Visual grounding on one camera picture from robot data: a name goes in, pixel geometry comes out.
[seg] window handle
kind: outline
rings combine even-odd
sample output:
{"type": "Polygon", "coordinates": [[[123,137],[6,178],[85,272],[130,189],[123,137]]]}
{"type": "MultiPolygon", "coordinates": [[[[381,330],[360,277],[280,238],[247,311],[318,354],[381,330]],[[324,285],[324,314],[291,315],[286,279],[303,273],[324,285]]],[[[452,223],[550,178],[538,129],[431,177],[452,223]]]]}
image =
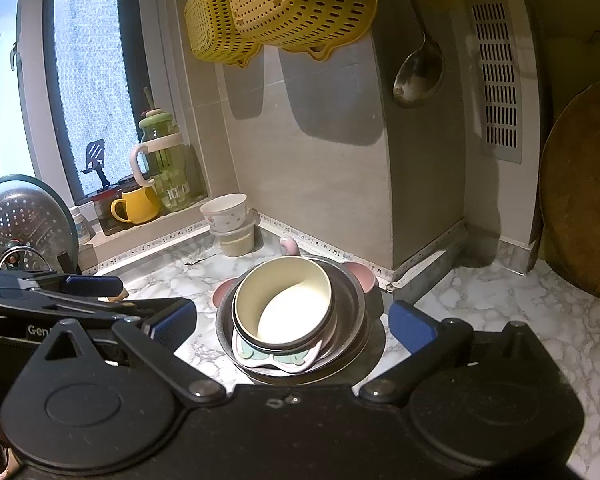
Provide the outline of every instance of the window handle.
{"type": "Polygon", "coordinates": [[[16,60],[16,55],[18,54],[18,42],[16,41],[13,44],[13,48],[11,49],[11,55],[9,58],[9,62],[11,65],[11,71],[15,72],[16,71],[16,65],[15,65],[15,60],[16,60]]]}

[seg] blue gripper pad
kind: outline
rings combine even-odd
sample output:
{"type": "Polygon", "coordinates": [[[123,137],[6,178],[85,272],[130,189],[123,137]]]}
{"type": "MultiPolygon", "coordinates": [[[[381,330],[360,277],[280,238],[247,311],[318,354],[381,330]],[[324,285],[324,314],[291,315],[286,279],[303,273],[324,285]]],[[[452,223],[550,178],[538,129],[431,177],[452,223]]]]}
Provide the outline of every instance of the blue gripper pad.
{"type": "Polygon", "coordinates": [[[406,301],[396,300],[389,307],[389,332],[412,354],[431,343],[440,323],[406,301]]]}
{"type": "Polygon", "coordinates": [[[160,319],[143,327],[143,331],[171,352],[175,352],[196,329],[198,311],[193,301],[186,301],[171,312],[163,312],[160,319]]]}

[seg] metal ring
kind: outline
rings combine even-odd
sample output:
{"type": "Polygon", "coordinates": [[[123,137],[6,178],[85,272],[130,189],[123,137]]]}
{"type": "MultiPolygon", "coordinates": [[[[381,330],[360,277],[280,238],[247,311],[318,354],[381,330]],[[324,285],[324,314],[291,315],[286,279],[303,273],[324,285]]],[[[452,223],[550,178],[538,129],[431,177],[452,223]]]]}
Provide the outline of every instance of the metal ring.
{"type": "Polygon", "coordinates": [[[51,266],[48,264],[46,258],[42,255],[42,253],[37,250],[35,247],[30,247],[30,246],[26,246],[26,245],[16,245],[14,247],[12,247],[11,249],[7,249],[6,251],[4,251],[4,254],[2,255],[2,258],[0,259],[0,267],[2,267],[4,265],[4,263],[7,261],[7,258],[9,256],[11,256],[12,254],[15,253],[33,253],[35,254],[37,257],[39,257],[44,264],[46,265],[46,270],[53,270],[51,268],[51,266]]]}

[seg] yellow mug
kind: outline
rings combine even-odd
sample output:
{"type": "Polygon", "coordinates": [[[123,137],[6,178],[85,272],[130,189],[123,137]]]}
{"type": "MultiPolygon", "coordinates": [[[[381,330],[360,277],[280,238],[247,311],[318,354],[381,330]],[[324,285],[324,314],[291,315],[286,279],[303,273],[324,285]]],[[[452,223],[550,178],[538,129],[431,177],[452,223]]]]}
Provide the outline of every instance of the yellow mug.
{"type": "Polygon", "coordinates": [[[153,220],[160,212],[160,200],[153,187],[141,187],[133,191],[124,192],[122,198],[111,203],[113,218],[125,224],[144,224],[153,220]],[[116,206],[123,204],[126,218],[116,212],[116,206]]]}

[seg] white bottle handle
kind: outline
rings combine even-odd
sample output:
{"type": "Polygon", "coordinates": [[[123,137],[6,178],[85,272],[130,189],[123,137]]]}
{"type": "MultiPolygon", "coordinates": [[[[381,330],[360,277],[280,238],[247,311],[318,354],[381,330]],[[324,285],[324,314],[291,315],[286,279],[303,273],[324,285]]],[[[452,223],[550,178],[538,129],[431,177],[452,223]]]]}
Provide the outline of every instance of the white bottle handle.
{"type": "Polygon", "coordinates": [[[134,148],[131,150],[131,155],[129,155],[129,164],[131,165],[131,171],[133,171],[138,185],[142,187],[151,187],[153,184],[155,184],[154,179],[144,179],[142,171],[140,171],[140,166],[138,166],[139,153],[159,152],[160,150],[172,148],[173,146],[179,146],[180,144],[182,144],[182,134],[177,133],[160,137],[159,139],[148,140],[147,142],[143,142],[134,146],[134,148]]]}

